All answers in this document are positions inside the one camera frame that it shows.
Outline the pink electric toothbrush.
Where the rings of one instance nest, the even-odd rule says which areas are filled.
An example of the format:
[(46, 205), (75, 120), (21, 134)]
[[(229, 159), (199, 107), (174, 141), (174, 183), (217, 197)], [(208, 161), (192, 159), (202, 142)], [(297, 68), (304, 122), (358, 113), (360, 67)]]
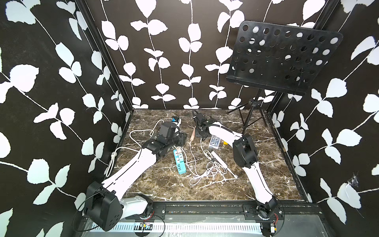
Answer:
[(196, 128), (194, 127), (193, 130), (192, 130), (190, 139), (189, 139), (189, 143), (191, 143), (194, 140), (194, 138), (195, 138), (195, 132), (196, 132)]

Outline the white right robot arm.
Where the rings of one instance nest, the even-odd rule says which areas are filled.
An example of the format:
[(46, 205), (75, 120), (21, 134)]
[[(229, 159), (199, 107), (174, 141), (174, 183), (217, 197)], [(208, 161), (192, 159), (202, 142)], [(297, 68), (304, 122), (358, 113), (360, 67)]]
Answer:
[(262, 175), (258, 162), (258, 151), (252, 136), (235, 132), (214, 118), (206, 118), (197, 110), (192, 111), (192, 117), (195, 122), (195, 132), (198, 135), (202, 137), (205, 135), (217, 136), (233, 148), (235, 163), (245, 171), (253, 187), (258, 216), (263, 220), (272, 217), (278, 206), (278, 201)]

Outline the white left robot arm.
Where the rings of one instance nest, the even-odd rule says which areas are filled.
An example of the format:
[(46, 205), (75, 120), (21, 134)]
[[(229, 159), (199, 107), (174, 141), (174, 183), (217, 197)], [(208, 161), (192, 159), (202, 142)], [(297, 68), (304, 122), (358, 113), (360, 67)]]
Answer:
[(139, 215), (151, 218), (153, 201), (145, 195), (124, 198), (130, 186), (157, 160), (174, 146), (183, 146), (187, 134), (179, 132), (172, 137), (155, 136), (142, 145), (135, 157), (102, 183), (93, 182), (87, 188), (84, 214), (103, 231), (111, 230), (121, 219)]

